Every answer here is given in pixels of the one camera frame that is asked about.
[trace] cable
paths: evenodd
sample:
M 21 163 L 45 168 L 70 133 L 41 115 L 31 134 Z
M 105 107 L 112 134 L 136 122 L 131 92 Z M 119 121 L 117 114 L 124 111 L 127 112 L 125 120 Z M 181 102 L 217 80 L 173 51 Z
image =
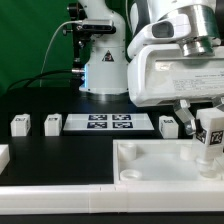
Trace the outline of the cable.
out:
M 16 81 L 16 82 L 13 82 L 11 85 L 9 85 L 9 87 L 7 88 L 7 92 L 13 87 L 15 86 L 16 84 L 18 83 L 21 83 L 21 82 L 25 82 L 25 81 L 30 81 L 31 79 L 30 78 L 27 78 L 27 79 L 20 79 L 19 81 Z
M 40 74 L 43 74 L 43 72 L 44 72 L 44 67 L 45 67 L 45 64 L 46 64 L 46 61 L 47 61 L 47 57 L 48 57 L 49 51 L 50 51 L 51 46 L 52 46 L 52 44 L 54 42 L 54 39 L 57 36 L 57 34 L 60 31 L 60 29 L 63 28 L 65 25 L 68 25 L 68 24 L 79 24 L 80 22 L 81 22 L 80 20 L 77 20 L 77 21 L 68 21 L 68 22 L 65 22 L 65 23 L 61 24 L 57 28 L 57 30 L 54 32 L 54 35 L 51 38 L 51 41 L 50 41 L 50 43 L 48 45 L 48 48 L 47 48 L 47 51 L 45 53 L 44 62 L 43 62 L 43 66 L 42 66 L 42 69 L 41 69 L 41 73 Z
M 41 78 L 48 76 L 48 75 L 54 75 L 54 74 L 62 74 L 62 73 L 72 73 L 71 69 L 62 69 L 62 70 L 55 70 L 55 71 L 49 71 L 42 73 L 40 75 L 36 75 L 34 78 L 31 78 L 23 87 L 26 88 L 28 87 L 31 83 L 36 81 L 36 79 L 41 80 Z
M 30 78 L 27 78 L 27 79 L 21 79 L 21 80 L 19 80 L 19 81 L 17 81 L 17 82 L 12 83 L 12 84 L 8 87 L 7 92 L 8 92 L 13 86 L 15 86 L 15 85 L 17 85 L 17 84 L 19 84 L 19 83 L 21 83 L 21 82 L 30 81 L 31 79 L 30 79 Z M 71 78 L 41 78 L 41 79 L 43 79 L 43 80 L 52 80 L 52 81 L 55 81 L 55 80 L 71 80 Z
M 126 18 L 127 18 L 127 22 L 128 22 L 128 27 L 129 27 L 130 31 L 132 32 L 131 21 L 130 21 L 129 13 L 128 13 L 128 0 L 126 0 L 125 9 L 126 9 Z

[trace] black cable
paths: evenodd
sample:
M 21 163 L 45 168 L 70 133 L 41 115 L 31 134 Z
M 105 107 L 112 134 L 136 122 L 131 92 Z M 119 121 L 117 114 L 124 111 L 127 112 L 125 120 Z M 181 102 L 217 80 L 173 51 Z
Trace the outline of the black cable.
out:
M 31 83 L 36 81 L 36 79 L 41 79 L 41 78 L 43 78 L 45 76 L 48 76 L 48 75 L 62 74 L 62 73 L 72 73 L 72 70 L 71 69 L 62 69 L 62 70 L 44 72 L 40 75 L 36 75 L 34 78 L 31 78 L 23 87 L 24 88 L 28 87 Z
M 13 86 L 15 86 L 15 85 L 17 85 L 17 84 L 19 84 L 19 83 L 21 83 L 21 82 L 25 82 L 25 81 L 32 81 L 32 82 L 34 82 L 34 81 L 36 81 L 36 80 L 70 80 L 71 78 L 36 78 L 35 80 L 34 80 L 34 78 L 27 78 L 27 79 L 21 79 L 21 80 L 19 80 L 19 81 L 16 81 L 16 82 L 14 82 L 14 83 L 12 83 L 8 88 L 7 88 L 7 92 L 13 87 Z

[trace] green backdrop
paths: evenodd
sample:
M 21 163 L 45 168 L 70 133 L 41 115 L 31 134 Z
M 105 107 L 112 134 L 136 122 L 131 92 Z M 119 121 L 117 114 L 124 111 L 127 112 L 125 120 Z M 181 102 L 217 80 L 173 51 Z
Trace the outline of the green backdrop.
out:
M 66 8 L 75 2 L 0 1 L 0 95 L 11 83 L 40 73 L 50 39 L 59 25 L 70 20 Z M 106 3 L 125 16 L 125 0 L 106 0 Z M 72 36 L 64 37 L 60 33 L 49 53 L 45 71 L 71 68 L 72 60 Z

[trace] black table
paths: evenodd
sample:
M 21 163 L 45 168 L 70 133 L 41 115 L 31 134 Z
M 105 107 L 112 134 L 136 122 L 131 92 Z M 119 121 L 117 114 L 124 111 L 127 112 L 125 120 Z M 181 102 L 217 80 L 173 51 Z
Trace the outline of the black table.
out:
M 194 104 L 193 113 L 210 104 Z M 10 137 L 10 122 L 16 114 L 31 115 L 27 137 Z M 45 137 L 48 114 L 148 113 L 154 131 L 141 134 L 108 133 Z M 0 176 L 0 186 L 113 184 L 114 139 L 159 139 L 158 119 L 174 116 L 180 138 L 186 136 L 172 106 L 137 108 L 130 100 L 98 102 L 75 95 L 69 88 L 23 88 L 0 98 L 0 144 L 9 144 L 11 161 Z M 0 216 L 0 223 L 222 223 L 224 213 L 138 213 Z

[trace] white cube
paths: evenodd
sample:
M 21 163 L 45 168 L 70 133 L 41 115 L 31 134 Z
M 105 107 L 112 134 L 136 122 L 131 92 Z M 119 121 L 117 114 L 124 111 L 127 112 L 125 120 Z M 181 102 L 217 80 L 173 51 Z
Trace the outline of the white cube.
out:
M 161 116 L 159 118 L 159 130 L 166 139 L 177 139 L 179 125 L 173 117 Z
M 45 136 L 59 136 L 62 128 L 61 114 L 48 115 L 44 122 Z
M 9 163 L 9 147 L 8 145 L 0 145 L 0 175 Z
M 13 137 L 27 136 L 31 128 L 30 115 L 16 115 L 11 122 L 11 133 Z

